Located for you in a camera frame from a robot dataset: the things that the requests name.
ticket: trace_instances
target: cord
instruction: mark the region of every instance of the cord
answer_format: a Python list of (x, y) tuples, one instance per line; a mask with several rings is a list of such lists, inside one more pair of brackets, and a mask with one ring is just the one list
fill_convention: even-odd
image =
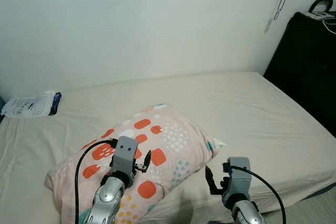
[(336, 34), (334, 31), (330, 30), (330, 29), (327, 27), (327, 25), (326, 25), (326, 23), (325, 23), (324, 20), (322, 20), (322, 23), (324, 24), (324, 26), (326, 27), (326, 29), (327, 29), (329, 32), (331, 32), (332, 34)]
[(258, 178), (259, 180), (261, 180), (266, 186), (268, 186), (269, 189), (271, 189), (271, 191), (274, 193), (275, 197), (277, 197), (278, 201), (279, 201), (279, 204), (280, 204), (280, 208), (281, 208), (281, 213), (282, 213), (282, 223), (283, 224), (286, 224), (286, 212), (285, 212), (285, 207), (283, 206), (283, 203), (281, 201), (281, 198), (280, 196), (278, 195), (278, 193), (275, 191), (275, 189), (266, 181), (264, 180), (262, 177), (260, 177), (258, 174), (254, 173), (254, 172), (251, 172), (250, 170), (248, 169), (245, 169), (245, 168), (242, 168), (242, 167), (239, 167), (239, 166), (230, 166), (231, 169), (236, 169), (236, 170), (240, 170), (242, 172), (246, 172), (246, 173), (249, 173), (253, 176), (255, 176), (256, 178)]
[(83, 158), (92, 148), (94, 148), (95, 146), (97, 146), (99, 144), (104, 144), (104, 143), (110, 144), (111, 147), (113, 147), (112, 144), (114, 144), (113, 140), (103, 140), (103, 141), (100, 141), (100, 142), (97, 142), (97, 143), (94, 143), (94, 144), (90, 145), (84, 151), (84, 153), (82, 154), (82, 156), (80, 157), (80, 159), (77, 163), (76, 173), (75, 173), (75, 202), (76, 202), (75, 224), (78, 224), (78, 222), (79, 222), (78, 172), (79, 172), (80, 163), (82, 163)]

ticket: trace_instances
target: orange polka dot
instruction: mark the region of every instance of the orange polka dot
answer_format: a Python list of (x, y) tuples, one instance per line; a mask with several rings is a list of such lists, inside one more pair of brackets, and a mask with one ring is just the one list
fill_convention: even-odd
[(139, 136), (136, 136), (135, 139), (138, 140), (139, 144), (141, 144), (145, 142), (148, 139), (148, 137), (145, 134), (141, 134)]
[(153, 132), (154, 134), (159, 134), (159, 133), (161, 133), (161, 131), (162, 131), (162, 129), (158, 125), (151, 127), (151, 132)]
[(138, 159), (138, 158), (141, 157), (141, 156), (142, 156), (142, 153), (140, 152), (140, 150), (139, 150), (139, 149), (136, 149), (136, 151), (135, 151), (135, 155), (134, 155), (135, 159)]
[(151, 124), (151, 120), (149, 119), (143, 119), (141, 121), (138, 121), (137, 123), (134, 124), (134, 128), (136, 129), (142, 129), (145, 128), (147, 125)]
[(153, 182), (147, 180), (138, 187), (138, 193), (142, 198), (149, 199), (156, 193), (156, 187)]
[(102, 144), (92, 152), (92, 158), (94, 160), (100, 160), (104, 157), (110, 156), (114, 153), (114, 148), (109, 144)]
[(151, 160), (154, 165), (159, 166), (166, 162), (166, 156), (161, 149), (155, 149), (151, 153)]
[(101, 136), (101, 138), (105, 138), (109, 135), (111, 135), (114, 132), (114, 129), (109, 129), (105, 132), (105, 134), (103, 136)]
[(89, 178), (99, 170), (100, 170), (99, 165), (90, 165), (83, 170), (82, 174), (84, 178)]
[(91, 141), (90, 143), (84, 145), (84, 146), (81, 148), (81, 150), (84, 149), (84, 148), (86, 148), (86, 147), (88, 147), (89, 145), (93, 144), (95, 141), (97, 141), (97, 139), (95, 139), (95, 140)]

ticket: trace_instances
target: white wall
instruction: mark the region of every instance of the white wall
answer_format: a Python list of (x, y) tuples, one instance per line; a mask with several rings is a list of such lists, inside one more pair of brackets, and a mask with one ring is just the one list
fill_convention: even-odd
[[(307, 9), (312, 1), (294, 5)], [(290, 13), (264, 33), (276, 5), (277, 0), (0, 0), (0, 95), (218, 70), (263, 72)]]

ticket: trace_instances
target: mattress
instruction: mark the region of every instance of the mattress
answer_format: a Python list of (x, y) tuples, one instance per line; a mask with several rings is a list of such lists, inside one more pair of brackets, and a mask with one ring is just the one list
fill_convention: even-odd
[[(148, 105), (168, 103), (226, 145), (209, 163), (219, 185), (221, 163), (246, 156), (291, 206), (336, 182), (336, 139), (303, 108), (254, 72), (212, 73), (120, 82), (63, 92), (58, 114), (0, 124), (0, 216), (3, 223), (60, 223), (47, 172), (106, 129)], [(279, 209), (271, 191), (252, 179), (262, 212)], [(190, 176), (142, 223), (231, 221), (211, 196), (204, 169)]]

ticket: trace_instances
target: black cabinet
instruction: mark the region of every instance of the black cabinet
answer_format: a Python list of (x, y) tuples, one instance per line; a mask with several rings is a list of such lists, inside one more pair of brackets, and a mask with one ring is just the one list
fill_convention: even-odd
[(322, 21), (295, 13), (264, 77), (336, 137), (336, 34)]

